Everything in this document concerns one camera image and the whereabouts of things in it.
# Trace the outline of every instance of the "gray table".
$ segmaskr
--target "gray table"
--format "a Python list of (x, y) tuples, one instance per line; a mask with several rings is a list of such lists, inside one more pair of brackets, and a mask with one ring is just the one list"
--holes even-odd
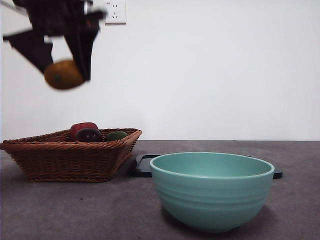
[[(227, 233), (197, 232), (161, 206), (151, 178), (128, 174), (143, 153), (208, 151), (250, 155), (283, 169), (260, 213)], [(320, 236), (320, 142), (140, 140), (104, 183), (27, 182), (1, 152), (3, 240), (313, 240)]]

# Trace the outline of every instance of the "teal bowl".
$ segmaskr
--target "teal bowl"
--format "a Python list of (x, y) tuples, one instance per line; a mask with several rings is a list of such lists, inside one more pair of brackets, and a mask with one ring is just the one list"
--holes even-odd
[(202, 232), (222, 233), (250, 221), (263, 207), (275, 168), (269, 162), (228, 153), (179, 152), (150, 161), (164, 208)]

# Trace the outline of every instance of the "wicker basket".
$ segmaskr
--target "wicker basket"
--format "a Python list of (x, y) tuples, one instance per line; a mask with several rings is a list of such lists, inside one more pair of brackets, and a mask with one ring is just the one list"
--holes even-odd
[(0, 149), (11, 155), (32, 182), (106, 182), (130, 158), (142, 133), (135, 128), (100, 129), (103, 139), (114, 131), (128, 136), (109, 142), (72, 142), (69, 130), (62, 130), (5, 140)]

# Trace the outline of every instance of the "wall socket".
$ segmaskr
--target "wall socket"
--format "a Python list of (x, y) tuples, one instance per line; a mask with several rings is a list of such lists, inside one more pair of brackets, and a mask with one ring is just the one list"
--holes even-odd
[(126, 24), (127, 12), (125, 0), (104, 0), (104, 8), (107, 11), (104, 23), (107, 24)]

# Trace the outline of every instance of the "orange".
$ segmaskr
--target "orange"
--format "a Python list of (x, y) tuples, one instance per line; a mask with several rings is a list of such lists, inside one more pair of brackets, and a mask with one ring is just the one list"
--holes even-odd
[(45, 81), (53, 88), (65, 90), (85, 82), (74, 60), (62, 60), (48, 65), (44, 71)]

